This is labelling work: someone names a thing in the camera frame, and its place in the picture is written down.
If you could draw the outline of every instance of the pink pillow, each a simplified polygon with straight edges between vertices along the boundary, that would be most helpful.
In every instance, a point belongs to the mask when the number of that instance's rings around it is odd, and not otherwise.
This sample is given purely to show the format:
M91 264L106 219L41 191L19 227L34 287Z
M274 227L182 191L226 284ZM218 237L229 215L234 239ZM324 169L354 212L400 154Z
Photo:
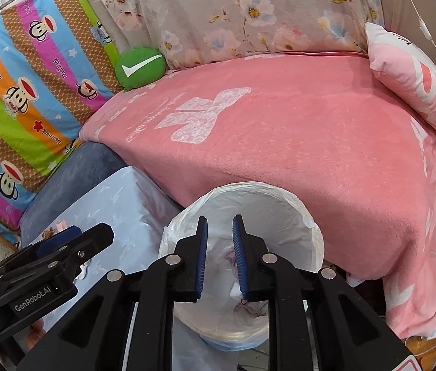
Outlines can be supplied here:
M374 76L436 130L436 65L415 44L375 23L366 24L366 34Z

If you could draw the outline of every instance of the black clamp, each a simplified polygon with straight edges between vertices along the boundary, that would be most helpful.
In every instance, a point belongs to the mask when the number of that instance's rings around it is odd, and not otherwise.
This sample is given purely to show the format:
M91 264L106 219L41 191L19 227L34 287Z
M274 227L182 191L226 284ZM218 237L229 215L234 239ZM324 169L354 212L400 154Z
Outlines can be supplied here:
M0 343L74 297L80 265L112 243L107 224L73 226L0 262Z
M195 303L204 283L207 220L145 271L109 271L37 343L17 370L170 370L173 303ZM136 303L137 317L133 319Z
M239 284L248 302L269 302L269 371L312 370L312 320L320 371L393 371L415 358L386 323L333 269L296 269L233 221Z

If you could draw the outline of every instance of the pink fabric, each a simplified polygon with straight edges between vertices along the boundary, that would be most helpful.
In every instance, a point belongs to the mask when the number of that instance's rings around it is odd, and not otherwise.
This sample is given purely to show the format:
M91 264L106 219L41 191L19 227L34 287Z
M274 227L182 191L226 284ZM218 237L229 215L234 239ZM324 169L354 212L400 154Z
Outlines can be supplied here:
M22 4L18 4L15 6L15 9L17 10L19 18L21 19L24 31L27 34L29 33L29 28L31 27L32 21L42 21L38 9L34 5L34 0L27 0ZM29 40L36 48L38 55L43 61L44 67L51 71L51 73L58 73L58 68L56 67L55 62L58 62L59 65L61 65L61 68L65 72L65 78L63 79L63 81L70 87L71 90L76 93L76 96L86 106L89 106L91 108L92 111L98 110L102 105L106 103L106 98L99 93L91 99L88 99L87 97L82 96L80 93L77 93L79 86L77 84L78 80L75 78L74 72L71 70L69 63L65 59L64 53L62 53L61 50L58 48L54 40L51 38L51 35L46 33L46 38L43 41L38 41L33 37L29 37Z
M328 261L384 277L400 337L436 330L436 132L366 57L275 54L172 73L116 95L81 138L184 206L239 181L293 192Z
M375 23L366 24L370 68L436 130L436 65L415 44Z

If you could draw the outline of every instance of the blue gripper pad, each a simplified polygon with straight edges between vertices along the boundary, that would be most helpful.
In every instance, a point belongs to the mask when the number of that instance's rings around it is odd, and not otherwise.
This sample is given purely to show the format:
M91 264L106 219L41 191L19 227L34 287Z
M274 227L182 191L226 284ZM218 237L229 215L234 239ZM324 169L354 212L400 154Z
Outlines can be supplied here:
M81 234L83 234L83 231L80 228L77 226L70 226L68 229L63 230L63 232L60 232L48 240L43 241L37 250L37 257L43 258L54 253L64 245L68 245L72 240L79 237Z

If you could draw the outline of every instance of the pink fleece blanket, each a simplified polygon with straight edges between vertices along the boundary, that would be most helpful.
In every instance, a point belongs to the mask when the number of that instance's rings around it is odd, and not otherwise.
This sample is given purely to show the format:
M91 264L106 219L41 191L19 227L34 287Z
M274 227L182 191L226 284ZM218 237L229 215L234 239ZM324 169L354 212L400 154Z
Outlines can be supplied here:
M398 336L436 330L436 132L366 57L275 54L172 73L116 95L81 138L184 206L239 181L293 192L328 261L383 277Z

